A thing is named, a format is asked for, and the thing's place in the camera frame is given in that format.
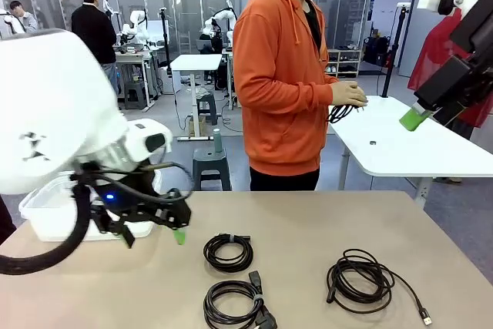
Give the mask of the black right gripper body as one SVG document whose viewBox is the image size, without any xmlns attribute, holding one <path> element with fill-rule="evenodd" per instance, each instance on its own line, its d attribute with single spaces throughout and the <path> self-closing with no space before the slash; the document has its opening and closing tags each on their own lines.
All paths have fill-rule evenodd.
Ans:
<svg viewBox="0 0 493 329">
<path fill-rule="evenodd" d="M 483 52 L 493 44 L 493 0 L 454 0 L 461 21 L 450 40 L 467 53 Z"/>
</svg>

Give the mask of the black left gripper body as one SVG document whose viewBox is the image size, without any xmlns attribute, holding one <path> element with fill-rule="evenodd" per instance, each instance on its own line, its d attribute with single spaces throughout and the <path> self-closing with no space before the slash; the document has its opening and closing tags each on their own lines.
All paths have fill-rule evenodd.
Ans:
<svg viewBox="0 0 493 329">
<path fill-rule="evenodd" d="M 189 225 L 192 211 L 186 203 L 192 195 L 172 188 L 164 194 L 155 191 L 156 171 L 170 168 L 191 172 L 174 162 L 133 163 L 127 169 L 103 166 L 95 161 L 84 163 L 71 175 L 71 180 L 96 192 L 99 202 L 89 204 L 89 219 L 100 233 L 117 236 L 119 223 L 152 222 L 173 229 Z"/>
</svg>

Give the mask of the black power cord rectangular connector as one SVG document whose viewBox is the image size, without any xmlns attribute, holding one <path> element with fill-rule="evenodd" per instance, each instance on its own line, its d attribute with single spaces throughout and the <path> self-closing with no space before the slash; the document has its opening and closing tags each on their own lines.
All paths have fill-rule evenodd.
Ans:
<svg viewBox="0 0 493 329">
<path fill-rule="evenodd" d="M 239 294 L 252 301 L 250 310 L 239 316 L 223 313 L 215 302 L 227 294 Z M 278 329 L 276 318 L 268 310 L 257 270 L 249 272 L 249 280 L 225 280 L 214 284 L 203 299 L 203 315 L 210 329 L 237 326 L 237 329 Z"/>
</svg>

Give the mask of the black power cable angled plug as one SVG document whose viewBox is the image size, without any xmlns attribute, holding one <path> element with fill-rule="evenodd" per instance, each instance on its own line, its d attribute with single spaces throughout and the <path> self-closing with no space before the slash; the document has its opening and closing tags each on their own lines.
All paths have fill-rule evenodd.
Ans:
<svg viewBox="0 0 493 329">
<path fill-rule="evenodd" d="M 358 111 L 359 109 L 364 109 L 366 105 L 367 103 L 364 103 L 362 106 L 356 106 L 351 104 L 330 106 L 327 115 L 327 122 L 330 124 L 338 123 L 343 118 L 347 117 L 353 110 Z"/>
</svg>

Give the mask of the person's right forearm orange sleeve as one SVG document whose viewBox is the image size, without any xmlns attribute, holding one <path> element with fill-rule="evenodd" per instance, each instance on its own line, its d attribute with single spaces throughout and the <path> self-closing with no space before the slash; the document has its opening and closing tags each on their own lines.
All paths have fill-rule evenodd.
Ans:
<svg viewBox="0 0 493 329">
<path fill-rule="evenodd" d="M 271 112 L 300 112 L 329 106 L 334 100 L 333 88 L 337 82 L 339 80 L 330 76 L 324 77 L 321 84 L 289 84 L 274 80 L 268 90 L 270 96 L 267 99 L 267 107 Z"/>
</svg>

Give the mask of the person's right hand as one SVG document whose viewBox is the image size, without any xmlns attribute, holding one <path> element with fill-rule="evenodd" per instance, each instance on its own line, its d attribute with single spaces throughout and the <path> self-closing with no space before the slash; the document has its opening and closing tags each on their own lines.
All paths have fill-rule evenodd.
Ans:
<svg viewBox="0 0 493 329">
<path fill-rule="evenodd" d="M 333 93 L 333 106 L 349 105 L 359 108 L 367 105 L 367 97 L 356 81 L 338 81 L 330 86 Z"/>
</svg>

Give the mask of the red cloth cape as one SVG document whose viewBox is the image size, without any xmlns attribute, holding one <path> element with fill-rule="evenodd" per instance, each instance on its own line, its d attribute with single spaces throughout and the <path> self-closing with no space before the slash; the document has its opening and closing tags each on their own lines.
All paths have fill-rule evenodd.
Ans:
<svg viewBox="0 0 493 329">
<path fill-rule="evenodd" d="M 461 21 L 461 10 L 455 9 L 453 15 L 445 16 L 429 33 L 421 48 L 407 87 L 413 91 L 419 89 L 447 60 L 458 55 L 463 59 L 469 57 L 450 39 L 450 34 Z M 493 93 L 484 102 L 466 109 L 458 118 L 473 127 L 480 128 L 493 110 Z"/>
</svg>

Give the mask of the black tripod stand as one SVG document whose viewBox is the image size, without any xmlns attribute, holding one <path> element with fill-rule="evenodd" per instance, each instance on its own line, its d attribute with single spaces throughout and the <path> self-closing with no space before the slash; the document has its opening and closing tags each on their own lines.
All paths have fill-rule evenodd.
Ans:
<svg viewBox="0 0 493 329">
<path fill-rule="evenodd" d="M 406 14 L 409 13 L 411 8 L 411 3 L 410 2 L 398 2 L 397 3 L 397 10 L 399 11 L 398 14 L 398 24 L 397 24 L 397 31 L 394 37 L 394 43 L 391 47 L 391 54 L 390 54 L 390 61 L 387 67 L 387 73 L 384 81 L 384 88 L 381 93 L 382 98 L 387 98 L 388 97 L 388 90 L 390 86 L 390 81 L 392 77 L 392 72 L 394 69 L 394 62 L 395 58 L 397 55 L 397 50 L 399 48 L 399 41 L 401 38 L 401 31 L 404 25 L 404 20 L 406 18 Z"/>
</svg>

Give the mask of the white side table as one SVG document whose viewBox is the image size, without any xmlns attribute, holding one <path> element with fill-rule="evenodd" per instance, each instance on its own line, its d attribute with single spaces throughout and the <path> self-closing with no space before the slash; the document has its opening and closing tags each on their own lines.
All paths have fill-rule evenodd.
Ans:
<svg viewBox="0 0 493 329">
<path fill-rule="evenodd" d="M 417 179 L 414 201 L 420 207 L 435 177 L 493 178 L 493 154 L 432 119 L 407 131 L 399 119 L 409 109 L 394 97 L 369 96 L 365 109 L 330 126 L 344 144 L 339 190 L 345 187 L 349 159 L 374 177 Z"/>
</svg>

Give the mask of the dark grey stool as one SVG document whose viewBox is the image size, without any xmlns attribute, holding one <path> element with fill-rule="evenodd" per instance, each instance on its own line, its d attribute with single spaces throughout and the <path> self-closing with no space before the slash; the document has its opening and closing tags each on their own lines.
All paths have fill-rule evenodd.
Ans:
<svg viewBox="0 0 493 329">
<path fill-rule="evenodd" d="M 206 104 L 206 108 L 201 107 L 201 103 Z M 196 99 L 198 115 L 208 116 L 213 126 L 217 125 L 218 115 L 216 110 L 216 100 L 214 94 L 208 93 L 199 99 Z"/>
<path fill-rule="evenodd" d="M 201 190 L 203 181 L 219 180 L 223 191 L 231 191 L 230 169 L 226 150 L 195 149 L 193 153 L 194 190 Z"/>
</svg>

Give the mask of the black equipment pile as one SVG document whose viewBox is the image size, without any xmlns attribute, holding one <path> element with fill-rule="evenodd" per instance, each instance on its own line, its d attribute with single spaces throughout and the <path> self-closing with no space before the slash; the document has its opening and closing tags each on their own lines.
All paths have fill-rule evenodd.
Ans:
<svg viewBox="0 0 493 329">
<path fill-rule="evenodd" d="M 372 65 L 387 68 L 391 59 L 391 38 L 368 37 L 364 40 L 363 60 Z"/>
</svg>

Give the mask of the clear plastic storage bin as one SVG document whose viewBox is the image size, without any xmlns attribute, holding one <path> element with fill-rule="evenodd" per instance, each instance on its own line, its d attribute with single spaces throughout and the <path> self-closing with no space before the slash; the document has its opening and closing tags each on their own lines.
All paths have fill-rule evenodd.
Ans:
<svg viewBox="0 0 493 329">
<path fill-rule="evenodd" d="M 69 180 L 71 172 L 58 174 L 42 188 L 29 193 L 18 205 L 23 219 L 30 222 L 37 237 L 43 242 L 62 242 L 72 232 L 76 219 L 76 204 L 72 198 L 75 182 Z M 126 223 L 135 238 L 147 237 L 154 224 L 150 221 Z M 90 220 L 84 241 L 116 240 L 111 233 L 100 233 Z"/>
</svg>

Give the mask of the white shoe rack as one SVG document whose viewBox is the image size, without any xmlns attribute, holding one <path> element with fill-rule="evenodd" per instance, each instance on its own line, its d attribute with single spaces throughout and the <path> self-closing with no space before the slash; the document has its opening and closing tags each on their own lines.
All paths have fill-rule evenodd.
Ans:
<svg viewBox="0 0 493 329">
<path fill-rule="evenodd" d="M 337 78 L 358 77 L 361 53 L 361 49 L 329 49 L 325 72 Z"/>
</svg>

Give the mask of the grey plastic step stool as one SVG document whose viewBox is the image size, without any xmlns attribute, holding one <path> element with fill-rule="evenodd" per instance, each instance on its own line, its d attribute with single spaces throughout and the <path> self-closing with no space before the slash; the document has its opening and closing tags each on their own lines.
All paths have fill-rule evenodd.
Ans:
<svg viewBox="0 0 493 329">
<path fill-rule="evenodd" d="M 125 109 L 145 109 L 147 107 L 143 81 L 124 83 L 124 106 Z"/>
</svg>

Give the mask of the white standing desk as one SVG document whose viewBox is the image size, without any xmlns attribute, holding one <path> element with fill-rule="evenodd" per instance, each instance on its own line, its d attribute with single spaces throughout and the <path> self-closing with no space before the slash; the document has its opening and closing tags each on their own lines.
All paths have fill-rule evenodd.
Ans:
<svg viewBox="0 0 493 329">
<path fill-rule="evenodd" d="M 209 141 L 209 136 L 200 135 L 199 113 L 198 105 L 196 101 L 196 84 L 195 84 L 195 72 L 216 71 L 220 65 L 222 56 L 220 54 L 208 54 L 208 55 L 192 55 L 185 54 L 179 55 L 174 59 L 169 67 L 173 72 L 189 72 L 190 88 L 191 88 L 191 105 L 192 105 L 192 117 L 193 117 L 193 133 L 194 136 L 179 136 L 177 138 L 180 142 L 192 142 L 192 141 Z"/>
</svg>

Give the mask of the grey lab workbench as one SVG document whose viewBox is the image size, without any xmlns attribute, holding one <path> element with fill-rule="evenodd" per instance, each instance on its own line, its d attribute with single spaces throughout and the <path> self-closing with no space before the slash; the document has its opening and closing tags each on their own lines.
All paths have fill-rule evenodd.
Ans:
<svg viewBox="0 0 493 329">
<path fill-rule="evenodd" d="M 119 99 L 124 104 L 124 83 L 143 81 L 147 107 L 139 109 L 147 112 L 154 104 L 155 99 L 161 95 L 159 79 L 156 77 L 156 58 L 153 50 L 144 49 L 139 52 L 117 52 L 116 66 L 119 77 L 121 93 Z"/>
</svg>

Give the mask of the person in orange hoodie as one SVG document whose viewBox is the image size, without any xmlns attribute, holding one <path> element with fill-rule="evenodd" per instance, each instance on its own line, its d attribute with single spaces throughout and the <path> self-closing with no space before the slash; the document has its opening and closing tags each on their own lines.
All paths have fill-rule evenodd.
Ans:
<svg viewBox="0 0 493 329">
<path fill-rule="evenodd" d="M 313 0 L 248 0 L 236 22 L 233 77 L 252 191 L 317 186 L 329 106 L 271 112 L 267 99 L 274 80 L 321 84 L 328 76 L 324 26 Z"/>
</svg>

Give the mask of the bystander in black sweater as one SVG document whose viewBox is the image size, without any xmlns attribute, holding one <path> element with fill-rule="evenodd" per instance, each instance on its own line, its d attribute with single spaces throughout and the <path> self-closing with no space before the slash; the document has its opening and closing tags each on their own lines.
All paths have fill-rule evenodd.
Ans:
<svg viewBox="0 0 493 329">
<path fill-rule="evenodd" d="M 89 48 L 118 95 L 116 54 L 113 48 L 116 33 L 109 17 L 99 9 L 99 0 L 83 0 L 72 13 L 71 30 Z"/>
</svg>

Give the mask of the bystander in grey hoodie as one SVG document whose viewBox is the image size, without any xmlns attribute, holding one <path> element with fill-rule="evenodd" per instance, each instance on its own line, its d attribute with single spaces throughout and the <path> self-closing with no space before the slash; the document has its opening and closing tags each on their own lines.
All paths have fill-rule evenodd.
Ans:
<svg viewBox="0 0 493 329">
<path fill-rule="evenodd" d="M 12 11 L 12 14 L 21 21 L 28 33 L 35 32 L 39 29 L 35 16 L 32 13 L 24 10 L 24 7 L 20 1 L 11 1 L 9 4 L 9 8 Z"/>
</svg>

